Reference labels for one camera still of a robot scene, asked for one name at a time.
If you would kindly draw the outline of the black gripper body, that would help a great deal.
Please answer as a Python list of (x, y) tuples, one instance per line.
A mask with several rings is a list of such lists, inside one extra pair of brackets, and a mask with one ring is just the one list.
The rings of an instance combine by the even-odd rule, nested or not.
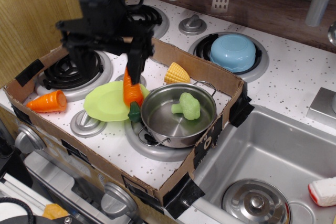
[(56, 23), (62, 44), (72, 55), (103, 50), (115, 55), (151, 56), (153, 30), (131, 16), (143, 0), (128, 5), (125, 0), (78, 0), (82, 18)]

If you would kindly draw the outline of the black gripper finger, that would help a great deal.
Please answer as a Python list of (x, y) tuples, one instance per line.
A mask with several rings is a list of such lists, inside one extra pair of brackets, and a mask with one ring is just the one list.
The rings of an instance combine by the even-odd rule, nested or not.
[(97, 61), (93, 51), (86, 48), (72, 48), (69, 49), (69, 55), (82, 77), (94, 77), (97, 74)]
[(144, 71), (145, 62), (148, 57), (153, 55), (154, 45), (152, 44), (151, 36), (133, 37), (130, 50), (127, 53), (127, 69), (132, 84), (138, 84), (140, 82), (140, 76)]

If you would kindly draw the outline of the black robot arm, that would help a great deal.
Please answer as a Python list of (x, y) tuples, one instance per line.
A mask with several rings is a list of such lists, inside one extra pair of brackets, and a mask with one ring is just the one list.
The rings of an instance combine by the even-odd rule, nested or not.
[(79, 72), (89, 78), (88, 67), (95, 51), (128, 56), (127, 69), (132, 84), (140, 82), (145, 61), (154, 53), (153, 31), (132, 19), (134, 7), (125, 0), (78, 0), (82, 18), (61, 20), (56, 27), (62, 34), (62, 45), (67, 49)]

